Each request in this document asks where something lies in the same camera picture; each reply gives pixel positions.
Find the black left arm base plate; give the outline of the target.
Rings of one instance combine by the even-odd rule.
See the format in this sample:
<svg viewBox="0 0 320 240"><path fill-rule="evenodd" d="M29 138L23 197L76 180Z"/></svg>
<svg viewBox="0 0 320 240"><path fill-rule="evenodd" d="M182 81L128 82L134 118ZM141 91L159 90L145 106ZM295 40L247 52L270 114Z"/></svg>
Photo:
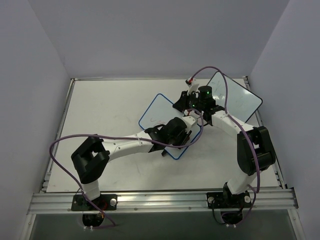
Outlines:
<svg viewBox="0 0 320 240"><path fill-rule="evenodd" d="M103 211L115 211L118 204L117 194L101 193L96 199L91 200L99 209ZM71 202L71 211L85 212L95 211L96 208L89 203L82 194L75 194Z"/></svg>

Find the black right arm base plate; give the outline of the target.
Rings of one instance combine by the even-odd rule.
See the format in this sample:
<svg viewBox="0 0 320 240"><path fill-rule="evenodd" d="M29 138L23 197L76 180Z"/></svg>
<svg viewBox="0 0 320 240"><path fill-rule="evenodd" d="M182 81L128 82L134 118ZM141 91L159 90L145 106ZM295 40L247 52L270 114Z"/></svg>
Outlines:
<svg viewBox="0 0 320 240"><path fill-rule="evenodd" d="M207 206L214 209L241 209L252 205L250 194L246 191L240 194L227 194L222 191L207 192Z"/></svg>

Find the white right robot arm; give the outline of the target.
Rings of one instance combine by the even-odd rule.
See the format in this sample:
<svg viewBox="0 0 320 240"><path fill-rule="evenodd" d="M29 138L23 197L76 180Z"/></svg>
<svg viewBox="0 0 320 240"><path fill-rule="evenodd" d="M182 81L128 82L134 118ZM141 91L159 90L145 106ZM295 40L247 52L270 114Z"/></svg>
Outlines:
<svg viewBox="0 0 320 240"><path fill-rule="evenodd" d="M239 172L225 184L223 203L234 206L254 180L256 191L260 189L260 173L276 162L276 154L269 131L266 127L247 124L226 111L213 98L212 87L201 86L198 91L182 91L173 104L179 112L195 109L202 113L204 121L219 128L236 140L236 159Z"/></svg>

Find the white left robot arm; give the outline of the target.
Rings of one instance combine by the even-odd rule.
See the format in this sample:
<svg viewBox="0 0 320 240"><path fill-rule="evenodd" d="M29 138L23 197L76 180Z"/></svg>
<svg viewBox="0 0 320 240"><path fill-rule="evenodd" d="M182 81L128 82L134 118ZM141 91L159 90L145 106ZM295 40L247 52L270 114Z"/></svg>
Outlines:
<svg viewBox="0 0 320 240"><path fill-rule="evenodd" d="M71 155L85 193L83 204L90 210L100 206L98 179L108 162L132 154L163 151L166 145L183 146L190 139L195 124L196 120L191 116L175 117L167 124L149 127L124 139L103 140L89 136Z"/></svg>

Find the blue-framed whiteboard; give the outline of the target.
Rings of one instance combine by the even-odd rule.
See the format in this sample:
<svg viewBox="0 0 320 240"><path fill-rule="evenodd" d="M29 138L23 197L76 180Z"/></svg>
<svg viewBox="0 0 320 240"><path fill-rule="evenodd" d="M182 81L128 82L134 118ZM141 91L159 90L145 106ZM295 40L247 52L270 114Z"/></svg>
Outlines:
<svg viewBox="0 0 320 240"><path fill-rule="evenodd" d="M184 114L173 108L173 102L165 95L158 93L139 119L138 125L145 130L160 124L166 125L174 117L182 118ZM198 125L198 120L195 122L197 124L193 125L190 129L191 134L187 144L194 142L200 134L201 126ZM166 150L173 159L178 160L187 149L188 147L181 149L166 147L164 150Z"/></svg>

